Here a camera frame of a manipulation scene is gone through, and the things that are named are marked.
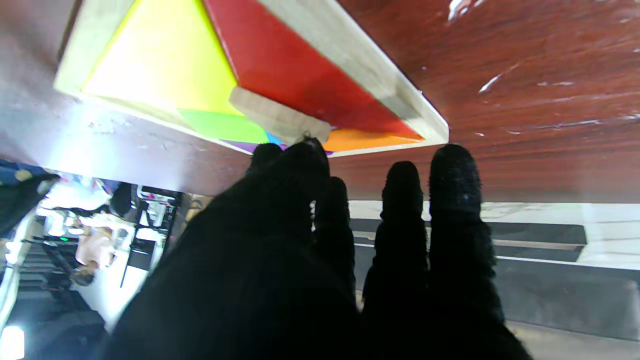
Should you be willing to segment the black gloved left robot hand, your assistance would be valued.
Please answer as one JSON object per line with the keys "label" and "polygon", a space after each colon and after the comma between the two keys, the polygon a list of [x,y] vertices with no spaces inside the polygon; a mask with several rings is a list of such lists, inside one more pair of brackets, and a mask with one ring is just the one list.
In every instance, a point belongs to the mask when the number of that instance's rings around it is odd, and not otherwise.
{"label": "black gloved left robot hand", "polygon": [[317,139],[263,144],[183,231],[98,360],[530,360],[507,328],[464,146],[430,162],[430,233],[411,161],[382,189],[375,255],[355,294],[345,183]]}

